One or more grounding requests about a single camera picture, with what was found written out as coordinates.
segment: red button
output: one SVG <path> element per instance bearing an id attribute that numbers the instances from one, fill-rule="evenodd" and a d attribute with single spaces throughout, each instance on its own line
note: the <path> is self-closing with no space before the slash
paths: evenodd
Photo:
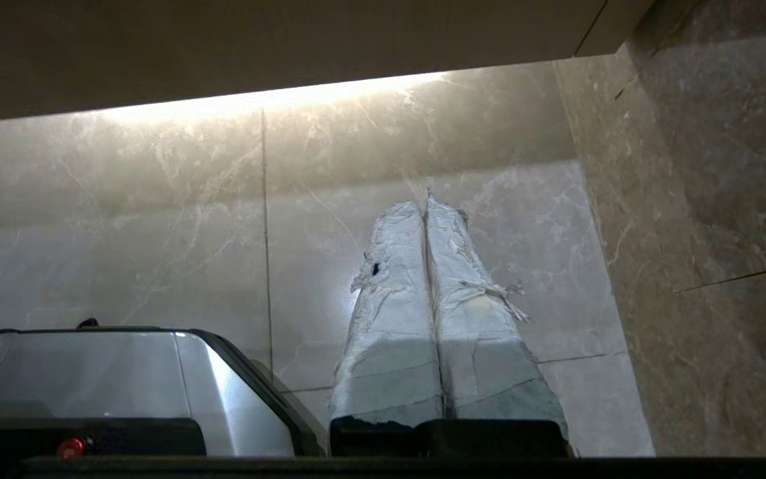
<path id="1" fill-rule="evenodd" d="M 72 461 L 84 456 L 84 440 L 78 437 L 71 437 L 58 446 L 58 458 L 61 460 Z"/>

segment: glowing light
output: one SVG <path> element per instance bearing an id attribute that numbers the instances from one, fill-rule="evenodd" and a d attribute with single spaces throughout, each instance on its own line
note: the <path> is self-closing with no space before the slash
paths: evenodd
<path id="1" fill-rule="evenodd" d="M 197 121 L 230 118 L 262 107 L 300 106 L 329 103 L 380 91 L 406 93 L 426 82 L 438 81 L 445 73 L 423 73 L 388 79 L 359 80 L 340 84 L 322 84 L 285 90 L 229 94 L 195 100 L 168 101 L 152 105 L 125 106 L 95 112 L 118 122 Z"/>

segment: white plastic wrapping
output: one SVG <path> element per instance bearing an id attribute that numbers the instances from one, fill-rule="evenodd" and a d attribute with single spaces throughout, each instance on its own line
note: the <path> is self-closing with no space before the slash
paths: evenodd
<path id="1" fill-rule="evenodd" d="M 416 203 L 374 222 L 332 391 L 332 417 L 416 426 L 443 416 L 438 352 Z"/>
<path id="2" fill-rule="evenodd" d="M 563 409 L 514 319 L 526 316 L 484 269 L 457 210 L 428 195 L 428 275 L 447 416 L 547 419 Z"/>

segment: silver machine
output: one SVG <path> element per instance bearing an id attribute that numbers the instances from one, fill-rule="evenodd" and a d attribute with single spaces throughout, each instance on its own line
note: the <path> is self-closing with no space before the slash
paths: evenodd
<path id="1" fill-rule="evenodd" d="M 231 343 L 198 330 L 0 331 L 0 457 L 322 455 Z"/>

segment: torn wrapping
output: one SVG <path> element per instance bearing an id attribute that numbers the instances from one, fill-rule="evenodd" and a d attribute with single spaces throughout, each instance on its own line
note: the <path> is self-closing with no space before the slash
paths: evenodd
<path id="1" fill-rule="evenodd" d="M 374 222 L 332 390 L 332 418 L 416 426 L 443 416 L 422 213 L 398 203 Z"/>
<path id="2" fill-rule="evenodd" d="M 484 269 L 457 210 L 428 195 L 428 275 L 448 416 L 547 419 L 563 409 L 514 319 L 526 316 Z"/>

